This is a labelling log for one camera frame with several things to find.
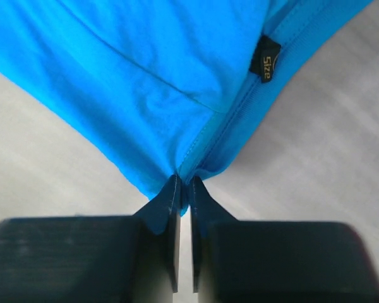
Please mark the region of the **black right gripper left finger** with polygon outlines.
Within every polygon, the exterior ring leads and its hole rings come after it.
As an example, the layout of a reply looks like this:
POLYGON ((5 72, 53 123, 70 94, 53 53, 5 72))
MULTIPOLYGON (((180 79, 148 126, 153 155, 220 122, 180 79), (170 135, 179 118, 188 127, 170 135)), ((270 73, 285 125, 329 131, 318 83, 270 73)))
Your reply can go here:
POLYGON ((171 302, 181 180, 132 215, 0 221, 0 302, 171 302))

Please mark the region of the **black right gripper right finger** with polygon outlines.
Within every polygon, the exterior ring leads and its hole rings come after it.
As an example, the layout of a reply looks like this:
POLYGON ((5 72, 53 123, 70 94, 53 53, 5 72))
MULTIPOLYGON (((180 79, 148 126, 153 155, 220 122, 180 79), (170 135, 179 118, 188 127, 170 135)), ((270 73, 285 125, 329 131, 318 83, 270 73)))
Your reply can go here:
POLYGON ((379 302, 379 277, 343 222, 238 220, 189 184, 199 302, 379 302))

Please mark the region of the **blue t shirt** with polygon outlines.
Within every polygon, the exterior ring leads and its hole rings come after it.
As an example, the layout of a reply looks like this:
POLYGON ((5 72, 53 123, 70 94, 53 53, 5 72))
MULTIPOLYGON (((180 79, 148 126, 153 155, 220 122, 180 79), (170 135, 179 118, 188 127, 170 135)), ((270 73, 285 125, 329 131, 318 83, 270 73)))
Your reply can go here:
POLYGON ((222 172, 366 1, 0 1, 0 73, 143 194, 222 172))

